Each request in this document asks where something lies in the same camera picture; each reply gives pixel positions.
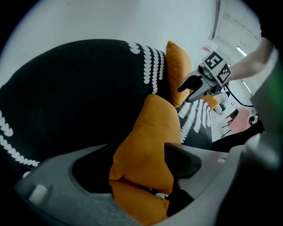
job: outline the pink cloth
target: pink cloth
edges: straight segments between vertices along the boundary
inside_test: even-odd
[[[241,108],[235,119],[229,125],[232,134],[242,132],[249,128],[249,110]]]

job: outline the bed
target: bed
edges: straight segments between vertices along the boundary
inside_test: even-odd
[[[51,49],[0,89],[0,149],[15,180],[58,154],[126,138],[148,94],[170,101],[165,53],[119,40],[84,40]],[[210,149],[203,100],[177,109],[182,143]]]

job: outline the ceiling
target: ceiling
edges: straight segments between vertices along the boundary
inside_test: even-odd
[[[229,64],[235,64],[244,57],[236,50],[238,46],[246,54],[257,48],[261,38],[260,21],[252,9],[241,0],[219,1],[219,19],[213,41],[218,46],[217,52]],[[253,93],[269,75],[276,58],[277,53],[274,51],[265,71],[244,80]]]

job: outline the fluorescent light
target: fluorescent light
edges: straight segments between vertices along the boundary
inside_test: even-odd
[[[237,50],[243,55],[246,56],[247,54],[238,46]]]
[[[242,81],[242,82],[243,82],[244,86],[247,88],[247,90],[249,91],[249,93],[252,95],[252,92],[251,92],[251,90],[249,89],[249,87],[247,86],[247,84],[246,84],[244,81]]]

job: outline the wire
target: wire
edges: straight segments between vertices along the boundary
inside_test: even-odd
[[[231,90],[229,89],[228,85],[225,84],[225,86],[226,86],[226,88],[228,89],[228,91],[231,93],[231,95],[236,99],[236,101],[237,101],[239,104],[241,104],[241,105],[243,105],[243,106],[245,106],[245,107],[253,108],[253,105],[242,104],[242,103],[235,97],[235,95],[231,92]]]

